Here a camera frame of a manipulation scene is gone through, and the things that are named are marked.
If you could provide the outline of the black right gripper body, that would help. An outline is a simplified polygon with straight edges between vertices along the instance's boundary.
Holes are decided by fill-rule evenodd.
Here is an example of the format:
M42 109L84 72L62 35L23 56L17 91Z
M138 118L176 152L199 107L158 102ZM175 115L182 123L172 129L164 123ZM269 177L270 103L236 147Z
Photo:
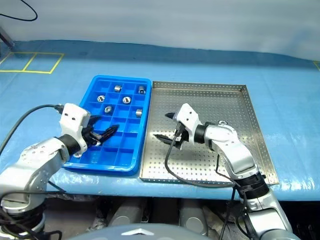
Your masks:
M186 127L180 122L177 123L177 126L175 128L173 140L173 146L179 150L182 149L183 143L188 141L188 131L186 130Z

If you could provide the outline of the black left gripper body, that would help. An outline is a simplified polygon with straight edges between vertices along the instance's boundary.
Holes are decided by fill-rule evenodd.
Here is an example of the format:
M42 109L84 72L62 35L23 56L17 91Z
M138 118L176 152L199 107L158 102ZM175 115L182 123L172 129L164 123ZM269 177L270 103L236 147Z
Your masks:
M94 132L94 125L88 124L81 131L82 138L88 146L99 146L100 145L100 135Z

